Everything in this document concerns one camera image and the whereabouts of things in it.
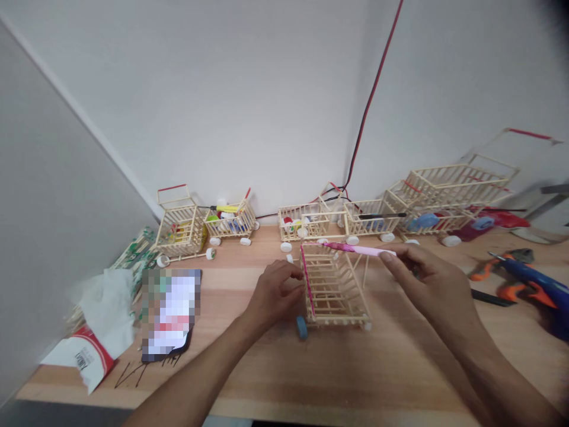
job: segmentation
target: wooden table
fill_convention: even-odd
[[[41,366],[17,397],[136,408],[242,313],[265,266],[285,258],[276,227],[261,227],[252,241],[250,247],[243,247],[228,239],[212,261],[201,257],[171,265],[203,269],[201,317],[190,348],[179,361],[140,367],[139,336],[91,396],[75,368]],[[452,248],[433,237],[420,241],[466,273],[489,259],[488,250],[502,253],[530,247],[537,269],[569,283],[568,244],[543,246],[511,234],[486,235]],[[361,244],[382,243],[366,237]],[[298,257],[298,244],[293,246]],[[360,275],[363,264],[358,266]],[[457,362],[381,262],[370,260],[369,268],[365,294],[373,315],[371,332],[351,327],[310,329],[308,340],[301,342],[293,322],[277,325],[243,357],[211,413],[330,426],[477,425],[469,408],[477,412],[480,404]],[[493,293],[503,281],[493,274],[472,286]],[[508,360],[561,407],[566,397],[569,346],[544,330],[538,309],[528,302],[502,308],[477,301],[476,306]]]

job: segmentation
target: screwdriver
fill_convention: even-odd
[[[551,301],[557,306],[552,313],[557,322],[557,330],[554,332],[558,337],[569,339],[569,288],[555,279],[528,267],[522,262],[515,259],[509,259],[499,256],[493,252],[490,255],[500,261],[500,266],[514,276],[517,280],[530,286],[534,291],[543,290],[549,296]]]
[[[198,208],[211,209],[212,211],[230,212],[234,214],[237,212],[237,206],[198,206]]]
[[[407,214],[402,213],[361,213],[360,219],[379,219],[379,218],[405,218]]]

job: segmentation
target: pink marker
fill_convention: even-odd
[[[327,246],[331,249],[341,250],[343,252],[355,252],[362,255],[379,256],[379,254],[382,252],[389,252],[393,256],[397,256],[397,254],[393,251],[388,251],[385,249],[377,249],[377,248],[368,248],[365,246],[348,245],[347,243],[326,242],[323,243],[322,245]]]

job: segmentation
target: white wall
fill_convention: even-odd
[[[151,211],[0,24],[0,406]]]
[[[188,183],[213,203],[252,186],[261,215],[343,183],[397,3],[2,0],[0,11],[146,195]],[[569,139],[565,54],[548,31],[532,0],[405,0],[350,196],[456,161],[507,126]],[[533,155],[520,141],[505,160]],[[567,159],[555,153],[547,170],[563,174]]]

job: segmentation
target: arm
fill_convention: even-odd
[[[564,423],[551,403],[502,355],[482,325],[468,278],[458,267],[414,244],[389,244],[381,249],[397,253],[394,257],[383,252],[380,258],[453,353],[497,424]]]
[[[235,365],[302,294],[301,286],[288,292],[282,289],[290,277],[302,279],[300,268],[287,261],[268,266],[245,312],[146,399],[124,426],[201,426]]]

